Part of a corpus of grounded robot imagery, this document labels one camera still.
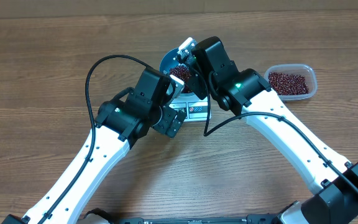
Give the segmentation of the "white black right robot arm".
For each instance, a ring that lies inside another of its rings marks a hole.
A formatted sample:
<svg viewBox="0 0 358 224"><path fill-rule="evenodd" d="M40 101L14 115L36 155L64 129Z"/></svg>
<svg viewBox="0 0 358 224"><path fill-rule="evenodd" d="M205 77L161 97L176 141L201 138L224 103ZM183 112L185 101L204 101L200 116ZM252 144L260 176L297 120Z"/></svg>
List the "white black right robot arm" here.
<svg viewBox="0 0 358 224"><path fill-rule="evenodd" d="M214 100L234 119L264 135L300 174L312 196L293 202L272 223L349 223L358 216L358 162L331 149L284 104L255 70L239 71L221 40L187 39L178 59L195 73L190 83L201 99Z"/></svg>

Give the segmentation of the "red beans in bowl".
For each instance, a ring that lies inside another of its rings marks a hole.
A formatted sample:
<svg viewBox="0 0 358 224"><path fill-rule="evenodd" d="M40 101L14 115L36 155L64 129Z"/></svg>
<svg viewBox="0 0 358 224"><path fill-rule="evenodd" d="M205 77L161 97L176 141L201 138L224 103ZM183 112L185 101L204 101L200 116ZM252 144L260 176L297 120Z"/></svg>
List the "red beans in bowl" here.
<svg viewBox="0 0 358 224"><path fill-rule="evenodd" d="M175 77L181 79L184 82L185 85L182 93L192 92L187 85L189 78L191 78L192 76L188 67L186 67L185 65L177 65L169 70L169 74L174 75Z"/></svg>

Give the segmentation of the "white digital kitchen scale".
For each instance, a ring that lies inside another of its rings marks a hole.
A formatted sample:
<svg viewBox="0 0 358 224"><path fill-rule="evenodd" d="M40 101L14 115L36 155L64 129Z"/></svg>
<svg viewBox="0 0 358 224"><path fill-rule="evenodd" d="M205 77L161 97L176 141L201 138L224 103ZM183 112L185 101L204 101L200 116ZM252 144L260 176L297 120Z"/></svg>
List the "white digital kitchen scale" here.
<svg viewBox="0 0 358 224"><path fill-rule="evenodd" d="M208 112L207 98L201 100L194 93L181 93L169 107L186 114L184 122L206 121Z"/></svg>

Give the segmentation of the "red adzuki beans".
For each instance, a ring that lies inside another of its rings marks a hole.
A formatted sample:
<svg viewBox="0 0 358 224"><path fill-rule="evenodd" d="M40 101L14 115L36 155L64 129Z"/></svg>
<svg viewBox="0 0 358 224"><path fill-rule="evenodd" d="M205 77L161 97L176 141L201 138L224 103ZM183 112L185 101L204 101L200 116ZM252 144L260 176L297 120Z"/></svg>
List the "red adzuki beans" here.
<svg viewBox="0 0 358 224"><path fill-rule="evenodd" d="M305 95L309 93L306 78L302 75L272 72L268 82L278 95Z"/></svg>

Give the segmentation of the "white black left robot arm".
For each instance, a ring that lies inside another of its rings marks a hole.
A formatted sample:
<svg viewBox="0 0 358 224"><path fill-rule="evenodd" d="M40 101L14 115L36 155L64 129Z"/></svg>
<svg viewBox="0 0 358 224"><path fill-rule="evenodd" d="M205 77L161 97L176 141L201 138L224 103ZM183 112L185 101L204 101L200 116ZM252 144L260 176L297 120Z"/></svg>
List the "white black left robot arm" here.
<svg viewBox="0 0 358 224"><path fill-rule="evenodd" d="M22 217L4 223L76 223L110 170L150 128L173 138L185 115L169 107L166 88L128 87L99 108L79 153L53 187Z"/></svg>

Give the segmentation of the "clear plastic food container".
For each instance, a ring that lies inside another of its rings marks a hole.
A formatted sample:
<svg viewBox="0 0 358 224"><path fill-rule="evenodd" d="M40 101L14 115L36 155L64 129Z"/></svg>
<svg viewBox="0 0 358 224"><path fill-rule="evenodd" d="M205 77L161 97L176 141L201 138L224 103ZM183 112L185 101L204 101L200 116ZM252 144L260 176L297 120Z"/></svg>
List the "clear plastic food container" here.
<svg viewBox="0 0 358 224"><path fill-rule="evenodd" d="M318 82L314 70L305 64L281 64L264 75L282 101L305 100L315 95Z"/></svg>

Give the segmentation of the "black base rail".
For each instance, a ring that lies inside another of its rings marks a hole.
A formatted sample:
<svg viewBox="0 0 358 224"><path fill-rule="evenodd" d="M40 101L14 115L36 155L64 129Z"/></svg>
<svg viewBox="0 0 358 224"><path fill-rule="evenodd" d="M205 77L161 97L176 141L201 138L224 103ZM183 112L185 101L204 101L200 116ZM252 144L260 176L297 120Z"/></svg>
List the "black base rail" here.
<svg viewBox="0 0 358 224"><path fill-rule="evenodd" d="M279 216L290 206L278 213L249 214L245 217L213 217L213 218L161 218L149 219L141 217L122 218L113 216L100 208L95 208L79 219L77 224L271 224L281 223Z"/></svg>

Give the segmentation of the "blue plastic bowl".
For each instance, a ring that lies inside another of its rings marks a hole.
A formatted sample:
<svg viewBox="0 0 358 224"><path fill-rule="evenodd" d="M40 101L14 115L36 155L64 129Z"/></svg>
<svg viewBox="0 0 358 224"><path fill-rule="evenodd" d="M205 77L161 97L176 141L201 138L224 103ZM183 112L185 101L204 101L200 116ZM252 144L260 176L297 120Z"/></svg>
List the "blue plastic bowl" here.
<svg viewBox="0 0 358 224"><path fill-rule="evenodd" d="M169 53L167 53L164 58L162 59L161 63L160 63L160 71L166 75L170 75L169 74L169 70L177 65L185 65L186 67L193 67L195 70L197 70L200 75L202 75L202 71L201 71L201 67L200 64L197 62L197 58L195 56L196 62L193 65L189 65L187 63L184 64L179 64L176 60L176 52L177 52L178 48L173 49L171 51L169 51Z"/></svg>

